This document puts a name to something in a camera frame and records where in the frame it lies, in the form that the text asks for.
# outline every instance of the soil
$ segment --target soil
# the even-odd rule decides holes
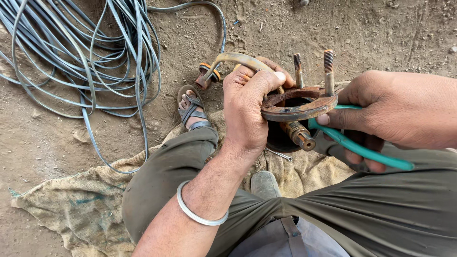
[[[180,2],[154,0],[157,7]],[[323,52],[332,48],[336,56],[335,79],[351,80],[366,70],[430,73],[454,77],[457,53],[457,1],[313,0],[300,7],[298,0],[235,0],[216,3],[227,23],[226,51],[270,58],[293,70],[293,53],[302,54],[305,84],[322,83]],[[95,21],[97,11],[87,1],[76,4]],[[176,93],[184,84],[194,84],[200,62],[211,63],[222,41],[217,13],[204,6],[176,13],[150,13],[162,44],[163,88],[160,96],[144,110],[150,146],[158,144],[179,122]],[[0,27],[0,49],[11,57],[11,37]],[[218,69],[222,77],[235,64]],[[33,81],[43,79],[29,65],[21,67]],[[0,61],[0,71],[14,70]],[[61,237],[40,227],[22,209],[11,207],[12,193],[26,192],[41,181],[65,177],[103,165],[87,142],[82,120],[60,117],[40,108],[21,86],[2,80],[0,87],[0,255],[71,256]],[[68,88],[49,88],[66,97]],[[104,96],[105,101],[115,101]],[[209,112],[222,108],[222,82],[202,93]],[[67,113],[79,109],[43,97]],[[134,156],[143,150],[138,116],[119,118],[102,112],[90,117],[98,147],[109,162]]]

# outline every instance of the pliers handle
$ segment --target pliers handle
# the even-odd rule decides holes
[[[356,105],[338,104],[335,107],[335,109],[347,109],[347,108],[350,108],[350,109],[362,109],[362,107],[356,106]],[[345,135],[343,135],[340,131],[338,131],[338,130],[336,130],[334,128],[329,128],[329,127],[326,127],[326,126],[319,125],[316,122],[315,118],[311,118],[311,119],[308,120],[308,127],[310,129],[320,129],[320,130],[322,130],[322,132],[326,133],[329,137],[333,138],[333,140],[335,140],[335,142],[337,142],[338,144],[344,146],[348,150],[350,150],[350,151],[352,151],[352,152],[354,152],[354,153],[356,153],[356,154],[358,154],[360,156],[363,156],[364,158],[367,158],[367,159],[370,159],[370,160],[373,160],[373,161],[377,161],[377,162],[385,164],[387,166],[398,168],[398,169],[404,170],[404,171],[411,171],[411,170],[414,169],[414,163],[412,163],[410,161],[405,161],[405,160],[402,160],[402,159],[389,157],[389,156],[380,154],[378,152],[375,152],[373,150],[370,150],[370,149],[368,149],[366,147],[363,147],[363,146],[355,143],[354,141],[352,141],[351,139],[349,139]]]

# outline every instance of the silver bangle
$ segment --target silver bangle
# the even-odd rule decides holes
[[[189,216],[189,218],[195,220],[196,222],[200,223],[200,224],[203,224],[203,225],[207,225],[207,226],[219,226],[221,225],[222,223],[224,223],[227,218],[229,217],[229,210],[227,210],[227,212],[225,213],[225,215],[219,219],[219,220],[205,220],[203,218],[200,218],[198,217],[195,213],[193,213],[187,206],[186,204],[184,203],[184,201],[182,200],[182,195],[181,195],[181,191],[182,191],[182,188],[184,187],[184,185],[186,185],[190,180],[187,180],[187,181],[184,181],[183,183],[181,183],[179,186],[178,186],[178,190],[176,191],[176,197],[178,198],[178,204],[179,204],[179,207],[181,207],[182,211],[187,215]]]

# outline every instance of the gray shirt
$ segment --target gray shirt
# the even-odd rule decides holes
[[[229,257],[349,257],[317,226],[292,217],[275,220],[241,242]]]

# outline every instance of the cable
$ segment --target cable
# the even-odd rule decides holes
[[[159,38],[148,18],[147,11],[173,12],[194,5],[211,5],[219,12],[223,22],[222,53],[226,38],[225,18],[217,5],[207,1],[157,8],[147,6],[146,0],[106,0],[101,17],[95,24],[71,0],[0,0],[0,20],[12,35],[11,60],[1,51],[0,56],[14,67],[17,80],[4,74],[0,74],[0,77],[22,85],[29,97],[43,108],[64,117],[84,119],[90,140],[102,161],[119,173],[136,172],[138,169],[119,171],[103,158],[90,127],[89,116],[96,109],[123,118],[138,114],[143,128],[145,161],[148,159],[148,138],[143,106],[158,96],[162,80],[159,65]],[[120,36],[110,37],[100,30],[102,20],[107,13],[110,13],[116,21]],[[157,50],[152,45],[152,38],[157,43]],[[25,54],[34,68],[46,76],[44,82],[33,83],[19,69],[16,47]],[[40,63],[45,63],[52,68],[52,71],[49,73],[41,68],[30,53],[38,56]],[[129,71],[133,67],[135,67],[134,76],[129,76]],[[123,75],[111,75],[109,70],[120,71]],[[148,85],[151,84],[155,72],[157,72],[157,87],[151,94],[148,91]],[[43,86],[50,82],[67,86],[69,90],[76,89],[80,95],[80,101],[75,102],[44,89]],[[78,106],[81,108],[82,115],[66,114],[48,106],[38,100],[33,91],[39,91],[46,96]],[[124,98],[135,98],[136,105],[99,105],[96,98],[97,92],[111,92]],[[132,110],[132,113],[121,113],[124,110]]]

